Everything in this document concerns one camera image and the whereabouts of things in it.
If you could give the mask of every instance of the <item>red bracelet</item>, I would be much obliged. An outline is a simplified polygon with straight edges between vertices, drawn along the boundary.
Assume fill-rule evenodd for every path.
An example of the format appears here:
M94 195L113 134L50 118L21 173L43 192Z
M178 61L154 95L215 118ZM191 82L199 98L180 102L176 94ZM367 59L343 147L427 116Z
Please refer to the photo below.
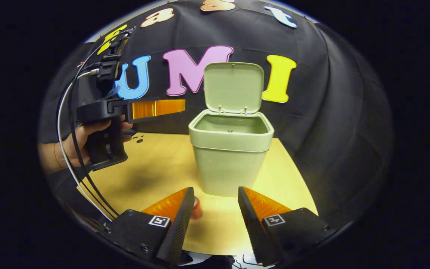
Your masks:
M53 147L53 148L54 148L54 158L56 159L56 162L57 162L57 164L59 165L59 167L61 167L61 168L62 168L62 166L59 164L59 161L57 160L57 157L56 157L56 144L57 144L57 143L55 143L55 144L54 144L54 147Z

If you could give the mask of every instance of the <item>black cable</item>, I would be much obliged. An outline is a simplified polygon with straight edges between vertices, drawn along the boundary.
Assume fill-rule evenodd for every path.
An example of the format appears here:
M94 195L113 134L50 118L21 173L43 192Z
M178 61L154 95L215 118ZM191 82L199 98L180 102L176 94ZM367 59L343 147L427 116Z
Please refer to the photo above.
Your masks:
M239 266L240 266L240 267L236 266L235 264L233 264L233 266L235 266L235 267L237 267L237 268L240 268L240 269L246 269L245 267L244 267L244 268L242 268L242 265L239 263L239 261L237 261L237 259L235 259L235 262L236 262L237 264L239 264Z
M233 265L233 266L235 266L236 268L243 269L243 268L241 268L241 267L236 266L234 263L232 263L232 265Z
M86 70L88 70L88 69L98 68L99 66L100 66L100 62L93 63L93 64L90 64L90 65L88 65L88 66L84 67L83 69L81 69L81 72L82 72L82 71L86 71Z
M82 160L82 155L81 155L81 151L79 150L79 145L77 144L77 138L75 136L75 128L74 128L74 117L72 115L72 93L68 93L69 94L69 99L68 99L68 109L69 109L69 120L70 120L70 128L71 128L71 134L72 134L72 139L74 142L74 146L75 146L75 153L77 154L77 158L79 159L79 162L81 163L81 167L84 170L85 176L87 177L87 180L89 181L90 185L92 186L92 188L94 189L94 191L96 191L96 194L99 195L100 199L102 199L102 201L104 201L104 203L106 203L106 205L117 215L119 216L119 213L117 213L117 211L112 208L112 206L107 202L107 200L104 198L104 196L102 196L102 194L100 193L99 189L96 187L96 185L94 184L94 182L92 181L91 177L89 176L89 172L87 172L87 168L84 165L84 161Z
M126 33L130 33L131 31L133 30L133 28L132 29L128 29L128 30L126 30L126 31L122 31L122 32L120 32L119 34L117 34L116 36L114 36L114 37L117 37L117 36L119 36L119 35L121 35L121 34L126 34ZM106 44L107 42L109 42L110 41L110 39L109 40L107 40L106 42L104 42L103 44L101 44L97 49L99 49L99 48L101 48L104 44ZM74 80L76 81L77 80L77 77L79 76L79 73L83 70L83 69L85 69L84 68L84 64L87 62L87 60L89 60L89 58L96 52L96 50L94 50L90 55L89 55L89 57L87 57L86 58L86 60L84 61L84 63L82 64L82 66L79 68L79 70L78 70L78 72L76 73L76 75L74 76ZM82 160L82 156L81 156L81 152L80 152L80 150L79 150L79 145L78 145L78 143L77 143L77 138L76 138L76 136L75 136L75 128L74 128L74 125L73 125L73 123L74 123L74 118L73 118L73 116L72 116L72 94L71 94L71 90L72 90L72 88L74 87L74 84L72 84L71 86L70 86L70 88L68 88L67 89L67 94L69 95L69 100L68 100L68 112L69 112L69 118L70 118L70 128L71 128L71 134L72 134L72 137L73 137L73 142L74 142L74 147L75 147L75 152L76 152L76 154L77 154L77 158L79 159L79 163L80 163L80 165L81 165L81 167L82 167L82 170L84 170L84 172L85 172L85 175L86 175L86 177L87 177L87 180L89 181L89 183L91 184L91 186L94 188L94 191L96 191L96 193L99 195L99 197L102 199L102 201L104 201L104 203L106 203L106 205L117 215L117 216L119 216L119 214L117 213L117 211L115 211L113 208L112 208L112 206L107 202L107 200L102 196L102 194L100 193L100 191L97 189L97 187L96 187L96 185L94 184L94 182L92 181L92 179L91 179L91 177L89 176L89 172L87 172L87 168L85 167L85 164L84 164L84 161Z
M69 84L71 83L71 82L73 82L74 81L74 79L71 79L70 80L70 82L69 83L67 83L67 85L64 87L65 89L67 89L67 87L69 86ZM59 101L57 102L57 110L56 111L58 111L59 110L59 107L61 106L61 101L62 101L62 97L63 97L63 95L61 94L61 96L59 97ZM72 165L72 163L69 161L69 164L68 164L69 166L70 166L70 168L72 169L72 170L74 170L74 166ZM115 216L113 216L112 214L111 214L111 212L109 211L109 210L107 210L106 209L106 207L99 201L99 199L97 199L97 197L92 193L92 191L86 186L86 184L84 183L84 181L82 181L82 179L80 179L79 177L78 177L78 175L76 174L76 180L79 182L79 183L82 183L82 185L84 186L84 188L85 189L87 189L87 191L89 191L89 193L90 193L90 195L92 196L92 197L94 197L94 199L97 201L97 203L100 205L100 206L102 206L102 208L107 212L107 213L109 213L109 215L112 217L112 218L115 218Z
M243 254L243 256L242 256L242 261L243 261L244 263L246 263L246 264L258 265L258 266L263 267L263 265L260 265L260 264L246 262L246 261L244 260L244 254Z

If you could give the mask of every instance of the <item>orange object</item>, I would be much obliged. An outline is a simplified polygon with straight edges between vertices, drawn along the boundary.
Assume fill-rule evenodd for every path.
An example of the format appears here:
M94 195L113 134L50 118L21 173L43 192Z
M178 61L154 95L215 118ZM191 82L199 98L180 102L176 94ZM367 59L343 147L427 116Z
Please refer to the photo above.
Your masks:
M175 217L177 216L177 212L180 209L180 206L185 198L188 188L189 187L181 189L180 191L171 194L170 196L167 196L166 198L158 201L157 203L152 204L148 208L142 210L142 213L167 217L170 218L172 223L174 223Z
M132 103L132 117L134 120L156 117L160 115L182 112L185 110L184 99L158 100Z
M202 208L200 207L200 200L195 197L193 202L193 211L191 212L190 218L193 220L199 219L203 215Z
M256 216L260 222L263 218L292 211L279 202L272 200L263 194L259 194L252 189L247 187L243 187L243 189L245 190L251 206L253 207L253 210L255 210Z

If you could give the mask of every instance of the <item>tabletop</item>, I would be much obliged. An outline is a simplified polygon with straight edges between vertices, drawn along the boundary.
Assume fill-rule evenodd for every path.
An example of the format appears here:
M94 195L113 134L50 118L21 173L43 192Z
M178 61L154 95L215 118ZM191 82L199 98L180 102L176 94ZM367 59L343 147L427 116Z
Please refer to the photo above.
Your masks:
M190 220L183 249L211 255L253 253L237 198L213 196L200 189L188 135L136 133L124 148L128 160L90 172L118 213L142 211L176 191L193 187L203 216ZM97 196L87 179L84 182ZM273 138L251 189L292 210L305 207L318 215L300 172L278 138Z

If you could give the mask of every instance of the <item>trash can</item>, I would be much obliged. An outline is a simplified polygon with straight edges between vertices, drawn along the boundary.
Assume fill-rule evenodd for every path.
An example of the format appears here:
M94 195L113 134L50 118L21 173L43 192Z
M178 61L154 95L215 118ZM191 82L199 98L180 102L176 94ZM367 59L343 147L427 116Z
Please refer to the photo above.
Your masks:
M211 195L237 197L253 186L273 126L258 112L263 69L251 63L211 63L204 71L205 104L189 124L200 187Z

